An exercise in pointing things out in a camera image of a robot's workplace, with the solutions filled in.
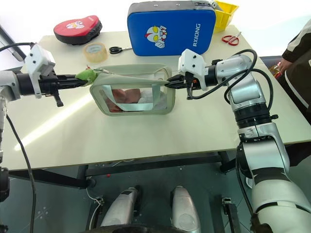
transparent pouch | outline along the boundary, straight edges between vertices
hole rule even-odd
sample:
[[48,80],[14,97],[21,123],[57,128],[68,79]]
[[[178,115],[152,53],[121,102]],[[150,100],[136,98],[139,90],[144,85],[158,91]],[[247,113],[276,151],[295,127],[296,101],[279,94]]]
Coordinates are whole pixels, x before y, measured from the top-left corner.
[[175,90],[165,87],[171,76],[163,64],[109,66],[99,73],[90,92],[109,116],[167,114],[175,103]]

red scissors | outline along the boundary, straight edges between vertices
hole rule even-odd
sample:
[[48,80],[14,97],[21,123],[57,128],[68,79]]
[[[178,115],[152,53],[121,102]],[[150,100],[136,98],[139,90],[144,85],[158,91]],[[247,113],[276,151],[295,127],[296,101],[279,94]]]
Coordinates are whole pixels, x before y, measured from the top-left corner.
[[236,34],[235,36],[232,35],[226,35],[222,37],[222,41],[225,43],[228,43],[229,45],[236,46],[239,44],[239,36],[241,35],[241,32]]

white bracket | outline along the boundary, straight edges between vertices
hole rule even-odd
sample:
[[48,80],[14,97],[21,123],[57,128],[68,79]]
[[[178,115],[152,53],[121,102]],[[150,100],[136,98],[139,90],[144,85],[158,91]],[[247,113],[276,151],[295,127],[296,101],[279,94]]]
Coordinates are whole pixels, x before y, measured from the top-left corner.
[[39,99],[42,96],[39,86],[40,75],[47,76],[53,70],[54,58],[49,51],[35,44],[25,58],[25,64],[35,91],[35,97]]
[[199,80],[201,89],[207,90],[205,75],[208,75],[208,68],[201,55],[189,49],[184,50],[178,60],[178,72],[183,75],[186,72],[192,73]]

hand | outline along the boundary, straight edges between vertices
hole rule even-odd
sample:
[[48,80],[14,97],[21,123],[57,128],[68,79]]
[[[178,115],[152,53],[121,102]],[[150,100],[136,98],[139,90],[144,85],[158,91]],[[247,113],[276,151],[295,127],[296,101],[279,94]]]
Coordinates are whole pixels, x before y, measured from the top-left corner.
[[285,60],[284,58],[282,58],[281,62],[279,63],[278,67],[280,69],[280,73],[284,74],[284,72],[288,69],[288,67],[290,67],[292,64],[292,62],[289,62],[287,60]]
[[164,48],[164,47],[165,47],[164,41],[158,40],[158,41],[155,43],[155,46],[157,46],[157,47],[160,48],[160,49]]

black scissors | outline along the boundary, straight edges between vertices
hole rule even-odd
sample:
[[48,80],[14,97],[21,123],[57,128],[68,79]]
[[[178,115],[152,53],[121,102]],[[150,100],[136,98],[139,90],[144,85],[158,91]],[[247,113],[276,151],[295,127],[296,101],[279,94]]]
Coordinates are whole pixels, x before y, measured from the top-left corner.
[[113,46],[109,48],[109,52],[110,54],[118,54],[120,52],[122,52],[123,50],[131,50],[132,48],[121,48],[118,46]]

